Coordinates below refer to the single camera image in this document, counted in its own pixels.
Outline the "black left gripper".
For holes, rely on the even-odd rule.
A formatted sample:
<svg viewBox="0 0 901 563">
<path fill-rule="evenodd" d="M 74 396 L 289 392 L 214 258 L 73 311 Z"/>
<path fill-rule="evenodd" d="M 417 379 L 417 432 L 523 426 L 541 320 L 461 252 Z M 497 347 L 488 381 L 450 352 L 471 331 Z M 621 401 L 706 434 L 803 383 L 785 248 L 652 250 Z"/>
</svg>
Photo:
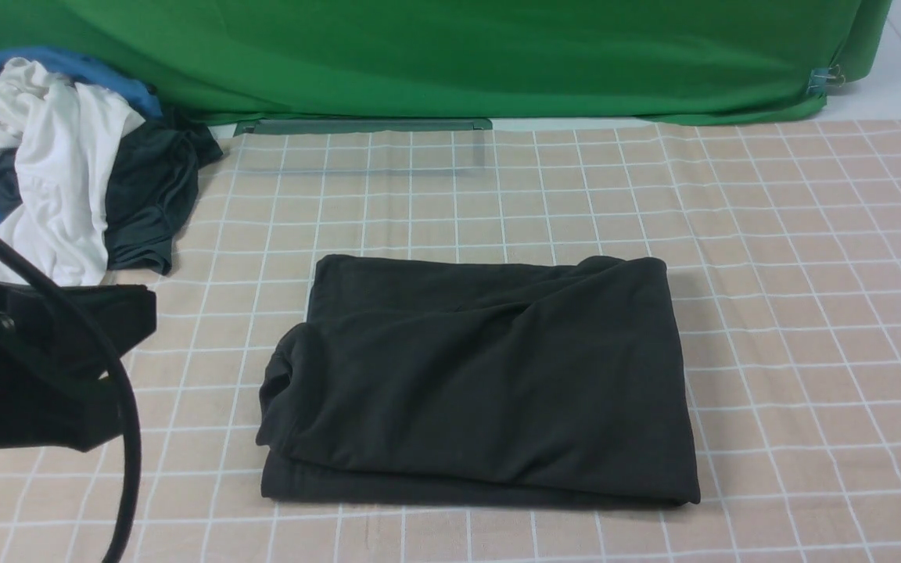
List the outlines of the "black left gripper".
<svg viewBox="0 0 901 563">
<path fill-rule="evenodd" d="M 0 282 L 0 450 L 89 452 L 122 437 L 141 453 L 139 421 L 90 329 L 27 285 Z"/>
</svg>

